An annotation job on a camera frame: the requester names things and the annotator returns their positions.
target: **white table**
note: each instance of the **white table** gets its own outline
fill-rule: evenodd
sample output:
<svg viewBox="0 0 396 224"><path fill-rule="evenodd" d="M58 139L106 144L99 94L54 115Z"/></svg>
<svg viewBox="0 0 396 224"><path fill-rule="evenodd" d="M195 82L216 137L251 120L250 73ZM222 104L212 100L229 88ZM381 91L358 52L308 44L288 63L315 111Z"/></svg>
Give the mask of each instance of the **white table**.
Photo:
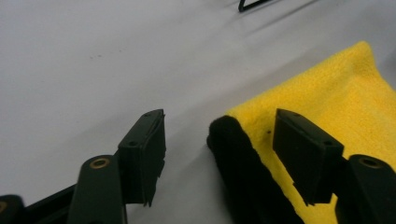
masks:
<svg viewBox="0 0 396 224"><path fill-rule="evenodd" d="M145 112L167 153L130 223L232 223L208 126L230 107L360 40L396 87L396 1L0 1L0 195L26 205L76 183Z"/></svg>

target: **yellow cloth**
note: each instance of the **yellow cloth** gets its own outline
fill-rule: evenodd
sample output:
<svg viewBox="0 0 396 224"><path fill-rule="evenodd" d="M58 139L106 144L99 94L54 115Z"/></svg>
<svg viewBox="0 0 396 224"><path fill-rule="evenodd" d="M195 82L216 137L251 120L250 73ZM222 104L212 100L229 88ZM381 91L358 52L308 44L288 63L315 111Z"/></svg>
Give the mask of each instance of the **yellow cloth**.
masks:
<svg viewBox="0 0 396 224"><path fill-rule="evenodd" d="M366 154L396 168L396 93L379 75L370 46L360 42L285 83L229 110L262 163L307 224L337 223L331 204L306 206L272 149L276 109L297 112L345 146L344 158Z"/></svg>

